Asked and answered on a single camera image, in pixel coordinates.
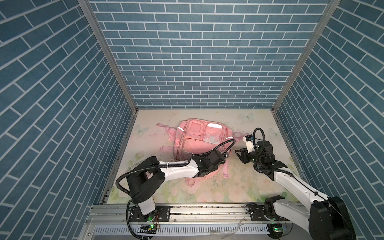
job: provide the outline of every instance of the wall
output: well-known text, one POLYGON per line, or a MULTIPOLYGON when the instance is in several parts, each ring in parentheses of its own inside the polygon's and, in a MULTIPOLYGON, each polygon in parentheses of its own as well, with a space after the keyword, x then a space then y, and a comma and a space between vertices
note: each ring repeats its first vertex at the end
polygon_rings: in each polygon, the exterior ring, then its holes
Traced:
POLYGON ((341 196, 366 239, 384 225, 383 12, 342 0, 277 112, 310 183, 341 196))
POLYGON ((328 0, 91 3, 139 108, 271 108, 328 0))
POLYGON ((131 110, 76 0, 0 11, 0 239, 72 239, 131 110))

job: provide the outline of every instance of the backpack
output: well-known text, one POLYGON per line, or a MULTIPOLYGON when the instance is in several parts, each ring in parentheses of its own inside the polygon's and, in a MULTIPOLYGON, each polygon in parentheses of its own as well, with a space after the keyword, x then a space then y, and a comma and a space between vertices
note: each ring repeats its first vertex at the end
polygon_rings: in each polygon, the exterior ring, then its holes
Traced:
MULTIPOLYGON (((231 138, 232 130, 224 124, 196 118, 182 121, 176 129, 174 159, 187 160, 191 154, 208 152, 231 138)), ((217 150, 224 152, 230 144, 220 146, 217 150)))

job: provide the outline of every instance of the blue brick wall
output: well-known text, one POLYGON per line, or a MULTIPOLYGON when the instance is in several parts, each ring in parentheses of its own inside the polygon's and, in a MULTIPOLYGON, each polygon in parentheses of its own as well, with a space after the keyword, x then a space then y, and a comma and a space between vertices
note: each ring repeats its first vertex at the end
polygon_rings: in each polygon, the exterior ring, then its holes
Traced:
POLYGON ((72 239, 132 111, 77 0, 0 1, 0 239, 72 239))
POLYGON ((383 239, 384 1, 342 0, 278 116, 310 183, 383 239))
POLYGON ((91 1, 139 108, 271 108, 327 3, 91 1))

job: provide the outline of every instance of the metal corner post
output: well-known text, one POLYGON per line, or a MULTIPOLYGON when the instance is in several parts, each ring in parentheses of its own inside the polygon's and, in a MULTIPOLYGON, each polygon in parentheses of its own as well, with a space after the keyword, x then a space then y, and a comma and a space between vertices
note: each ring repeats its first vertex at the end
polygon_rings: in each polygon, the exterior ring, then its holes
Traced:
POLYGON ((136 113, 137 107, 135 105, 135 102, 133 101, 133 99, 132 99, 132 97, 131 97, 128 89, 127 89, 127 85, 125 84, 124 78, 121 75, 121 72, 118 68, 116 60, 113 57, 111 49, 109 48, 108 43, 104 37, 104 34, 103 34, 103 32, 99 26, 99 23, 98 23, 96 16, 92 10, 92 6, 89 3, 89 0, 78 0, 78 2, 80 4, 81 9, 84 12, 86 19, 88 20, 89 25, 91 26, 91 29, 92 29, 100 47, 101 47, 101 50, 103 51, 103 53, 104 53, 104 55, 105 55, 105 57, 109 63, 109 66, 111 67, 111 69, 112 69, 112 71, 113 71, 113 73, 117 79, 117 82, 119 83, 119 86, 121 87, 121 90, 124 93, 125 98, 128 101, 128 104, 131 106, 132 111, 134 113, 136 113))
POLYGON ((283 89, 281 90, 280 95, 277 97, 276 102, 272 106, 273 112, 276 112, 279 109, 285 96, 288 94, 289 89, 295 82, 297 76, 299 75, 299 72, 303 68, 305 62, 307 61, 309 55, 312 52, 312 49, 315 47, 317 41, 319 40, 321 34, 323 33, 325 27, 327 26, 329 20, 331 19, 340 1, 341 0, 329 0, 329 3, 324 9, 324 12, 323 12, 323 15, 321 16, 320 21, 318 22, 315 29, 313 30, 313 33, 309 38, 308 43, 303 50, 303 53, 300 55, 299 59, 297 60, 296 65, 292 69, 291 75, 288 77, 287 82, 283 86, 283 89))

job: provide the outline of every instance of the brick wallpaper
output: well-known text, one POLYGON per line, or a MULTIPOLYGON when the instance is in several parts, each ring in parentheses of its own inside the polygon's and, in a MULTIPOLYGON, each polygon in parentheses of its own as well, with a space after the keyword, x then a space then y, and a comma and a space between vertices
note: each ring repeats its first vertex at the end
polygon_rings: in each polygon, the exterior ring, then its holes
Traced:
POLYGON ((0 239, 73 239, 131 110, 77 0, 0 1, 0 239))
POLYGON ((342 0, 278 116, 310 183, 383 239, 384 1, 342 0))
POLYGON ((139 108, 271 108, 328 0, 91 3, 139 108))

